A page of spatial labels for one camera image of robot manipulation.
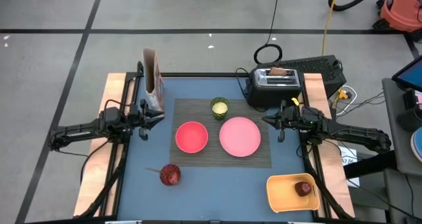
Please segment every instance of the yellow tray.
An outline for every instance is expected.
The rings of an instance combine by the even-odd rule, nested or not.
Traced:
[[[312,191],[310,194],[300,197],[295,190],[297,182],[308,182]],[[272,211],[317,210],[319,197],[317,185],[310,174],[273,175],[266,181],[266,193],[268,203]]]

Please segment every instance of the monitor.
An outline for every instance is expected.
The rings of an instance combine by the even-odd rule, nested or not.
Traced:
[[[398,71],[392,80],[401,86],[422,92],[422,55]]]

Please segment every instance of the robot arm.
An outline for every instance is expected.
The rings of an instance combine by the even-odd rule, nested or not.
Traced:
[[[164,117],[161,111],[148,108],[144,99],[140,101],[140,108],[130,104],[127,115],[118,108],[110,107],[101,111],[98,119],[90,123],[72,126],[59,126],[50,132],[49,146],[52,150],[60,150],[71,142],[90,140],[95,138],[113,138],[122,142],[133,133],[135,127],[139,128],[139,136],[143,140],[148,139],[146,130],[150,130]]]
[[[262,118],[275,129],[280,129],[279,142],[284,141],[284,129],[298,129],[307,135],[308,142],[321,144],[325,139],[351,142],[364,145],[371,151],[384,153],[390,151],[391,141],[388,135],[375,128],[341,125],[335,120],[327,119],[322,111],[304,106],[299,112],[297,106],[286,107],[283,101],[280,111],[275,115]]]

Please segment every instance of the brown paper bag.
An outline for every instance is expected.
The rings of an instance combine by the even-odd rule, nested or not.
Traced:
[[[143,59],[146,100],[151,109],[164,111],[164,84],[155,50],[144,49]]]

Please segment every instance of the orange vacuum cleaner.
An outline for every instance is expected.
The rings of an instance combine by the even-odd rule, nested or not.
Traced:
[[[331,7],[333,0],[328,0]],[[345,5],[334,5],[334,11],[344,11],[363,0],[353,0]],[[407,32],[414,41],[422,39],[422,0],[378,0],[380,20],[373,24],[375,30],[395,29]]]

